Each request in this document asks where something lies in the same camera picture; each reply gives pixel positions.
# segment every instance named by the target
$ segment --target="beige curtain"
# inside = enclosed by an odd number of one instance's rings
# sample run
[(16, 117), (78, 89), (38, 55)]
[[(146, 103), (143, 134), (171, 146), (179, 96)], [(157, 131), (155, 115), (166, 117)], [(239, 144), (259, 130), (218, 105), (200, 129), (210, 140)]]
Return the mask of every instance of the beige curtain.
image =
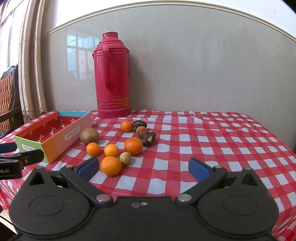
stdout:
[(24, 122), (47, 112), (41, 75), (41, 27), (46, 0), (29, 0), (19, 47), (20, 102)]

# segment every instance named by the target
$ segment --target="red and white checkered tablecloth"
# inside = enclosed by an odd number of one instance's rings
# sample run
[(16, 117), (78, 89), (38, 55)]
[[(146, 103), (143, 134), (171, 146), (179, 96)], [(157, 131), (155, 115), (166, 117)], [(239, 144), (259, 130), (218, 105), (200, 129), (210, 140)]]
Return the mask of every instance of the red and white checkered tablecloth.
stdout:
[[(126, 118), (100, 119), (97, 112), (92, 111), (93, 128), (100, 133), (99, 145), (102, 148), (114, 143), (124, 151), (126, 139), (137, 136), (135, 132), (123, 133), (120, 130), (124, 119), (146, 121), (147, 128), (157, 134), (155, 145), (144, 148), (132, 158), (130, 166), (122, 167), (114, 177), (99, 171), (90, 181), (94, 186), (114, 199), (120, 195), (169, 195), (175, 198), (196, 184), (188, 172), (188, 161), (192, 156), (210, 166), (221, 165), (229, 171), (251, 167), (279, 207), (279, 218), (272, 234), (280, 241), (296, 238), (296, 155), (251, 117), (233, 112), (140, 110)], [(14, 141), (14, 135), (32, 122), (3, 137), (0, 143)], [(56, 161), (39, 165), (57, 171), (67, 163), (76, 166), (89, 157), (85, 145), (78, 139)], [(102, 160), (103, 157), (102, 151), (98, 158)], [(5, 210), (35, 166), (37, 164), (26, 167), (22, 179), (0, 181), (0, 203)]]

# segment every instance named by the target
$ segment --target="wicker chair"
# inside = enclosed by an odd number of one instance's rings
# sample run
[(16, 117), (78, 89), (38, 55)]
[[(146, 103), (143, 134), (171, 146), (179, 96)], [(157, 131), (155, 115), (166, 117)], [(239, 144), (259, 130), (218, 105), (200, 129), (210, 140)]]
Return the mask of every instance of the wicker chair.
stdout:
[(0, 79), (0, 130), (7, 135), (23, 124), (16, 65), (10, 67)]

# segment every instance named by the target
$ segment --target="thermos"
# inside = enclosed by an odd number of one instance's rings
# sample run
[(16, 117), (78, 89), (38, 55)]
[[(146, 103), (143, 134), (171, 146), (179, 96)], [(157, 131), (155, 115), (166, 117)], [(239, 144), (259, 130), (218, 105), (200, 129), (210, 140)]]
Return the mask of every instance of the thermos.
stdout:
[(98, 116), (118, 118), (130, 115), (129, 50), (118, 39), (118, 33), (103, 34), (93, 59)]

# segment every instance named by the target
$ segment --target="open cardboard box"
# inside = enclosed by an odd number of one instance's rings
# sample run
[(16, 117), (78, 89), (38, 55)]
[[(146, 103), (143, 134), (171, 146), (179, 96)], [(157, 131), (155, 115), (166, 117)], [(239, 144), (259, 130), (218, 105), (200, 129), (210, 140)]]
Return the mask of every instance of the open cardboard box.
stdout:
[(91, 114), (87, 111), (58, 111), (15, 135), (15, 141), (21, 152), (41, 149), (43, 161), (52, 163), (70, 145), (85, 128), (91, 128)]

